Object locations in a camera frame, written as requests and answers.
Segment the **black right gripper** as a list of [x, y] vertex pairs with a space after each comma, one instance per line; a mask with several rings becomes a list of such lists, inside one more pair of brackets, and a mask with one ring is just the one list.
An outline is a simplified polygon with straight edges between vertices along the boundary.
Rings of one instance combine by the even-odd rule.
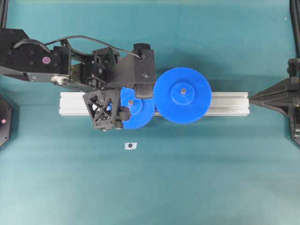
[[288, 117], [291, 139], [300, 144], [300, 59], [289, 59], [286, 78], [249, 97], [249, 103]]

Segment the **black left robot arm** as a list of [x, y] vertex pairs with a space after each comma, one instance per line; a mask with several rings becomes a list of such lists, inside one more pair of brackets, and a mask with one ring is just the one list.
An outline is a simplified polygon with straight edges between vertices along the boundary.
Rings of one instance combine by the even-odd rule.
[[23, 30], [1, 29], [0, 73], [83, 92], [130, 88], [136, 98], [148, 99], [155, 83], [154, 51], [149, 44], [136, 43], [125, 57], [110, 46], [83, 53], [72, 48], [67, 38], [49, 49]]

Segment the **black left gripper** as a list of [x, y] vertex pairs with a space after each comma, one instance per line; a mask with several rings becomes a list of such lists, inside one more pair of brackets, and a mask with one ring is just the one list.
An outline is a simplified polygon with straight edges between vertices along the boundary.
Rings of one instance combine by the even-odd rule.
[[94, 50], [89, 56], [71, 51], [81, 63], [71, 66], [68, 75], [52, 78], [55, 85], [71, 90], [135, 90], [139, 99], [153, 98], [155, 83], [154, 51], [147, 43], [134, 44], [125, 57], [110, 47]]

